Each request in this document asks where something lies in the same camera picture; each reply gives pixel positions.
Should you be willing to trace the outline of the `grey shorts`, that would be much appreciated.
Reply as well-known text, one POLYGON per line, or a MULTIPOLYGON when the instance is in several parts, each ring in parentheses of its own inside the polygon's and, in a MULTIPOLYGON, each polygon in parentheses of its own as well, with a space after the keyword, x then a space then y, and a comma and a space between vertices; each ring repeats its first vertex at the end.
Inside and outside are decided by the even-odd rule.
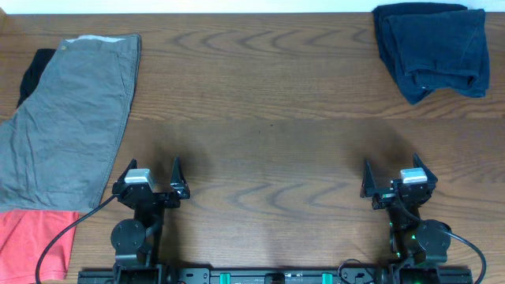
POLYGON ((89 212, 124 136, 141 37, 59 43, 35 91, 1 124, 1 210, 89 212))

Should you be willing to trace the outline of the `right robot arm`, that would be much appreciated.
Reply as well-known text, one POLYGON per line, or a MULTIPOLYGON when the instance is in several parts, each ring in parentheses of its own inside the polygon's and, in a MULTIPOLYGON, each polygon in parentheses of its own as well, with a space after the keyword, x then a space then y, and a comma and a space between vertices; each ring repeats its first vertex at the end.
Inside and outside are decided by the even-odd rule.
POLYGON ((423 220, 419 208, 436 188, 438 178, 413 155, 413 166, 400 171, 388 186, 376 185, 371 164, 364 161, 361 198, 374 210, 386 210, 390 220, 390 250, 398 259, 375 272, 377 283, 439 283, 438 265, 447 262, 451 228, 436 220, 423 220))

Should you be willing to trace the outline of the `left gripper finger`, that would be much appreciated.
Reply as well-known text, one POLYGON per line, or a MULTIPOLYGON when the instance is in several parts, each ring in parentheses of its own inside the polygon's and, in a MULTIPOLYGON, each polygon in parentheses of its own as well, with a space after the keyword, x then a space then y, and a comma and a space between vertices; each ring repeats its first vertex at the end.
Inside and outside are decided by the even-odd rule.
POLYGON ((126 169, 122 172, 122 174, 120 175, 120 177, 117 179, 117 183, 124 183, 125 182, 125 178, 126 178, 126 175, 127 173, 131 170, 131 169, 136 169, 137 168, 137 160, 136 159, 132 159, 129 163, 129 165, 126 167, 126 169))
POLYGON ((187 191, 187 183, 182 173, 180 159, 178 156, 174 159, 170 177, 170 186, 174 189, 175 192, 187 191))

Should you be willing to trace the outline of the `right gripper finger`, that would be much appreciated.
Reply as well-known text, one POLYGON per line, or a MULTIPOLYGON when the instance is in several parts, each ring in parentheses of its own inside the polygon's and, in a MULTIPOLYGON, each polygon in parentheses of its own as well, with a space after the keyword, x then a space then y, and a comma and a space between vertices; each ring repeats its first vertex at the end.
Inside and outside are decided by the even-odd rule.
POLYGON ((373 196, 376 191, 376 183, 372 174, 369 161, 364 161, 363 180, 361 183, 361 196, 373 196))
POLYGON ((427 177, 427 182, 428 183, 437 183, 438 178, 437 176, 422 162, 421 158, 417 153, 413 154, 413 165, 417 168, 421 168, 427 177))

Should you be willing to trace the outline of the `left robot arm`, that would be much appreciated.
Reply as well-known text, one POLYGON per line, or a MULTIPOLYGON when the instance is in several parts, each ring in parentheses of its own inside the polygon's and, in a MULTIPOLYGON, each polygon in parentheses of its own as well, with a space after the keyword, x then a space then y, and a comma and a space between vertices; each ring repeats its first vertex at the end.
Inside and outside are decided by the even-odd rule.
POLYGON ((115 250, 113 284, 178 282, 177 271, 159 262, 159 247, 165 210, 179 208, 190 198, 179 158, 173 163, 170 191, 154 192, 154 187, 151 171, 139 168, 135 159, 113 185, 118 202, 134 210, 134 216, 120 221, 110 235, 115 250))

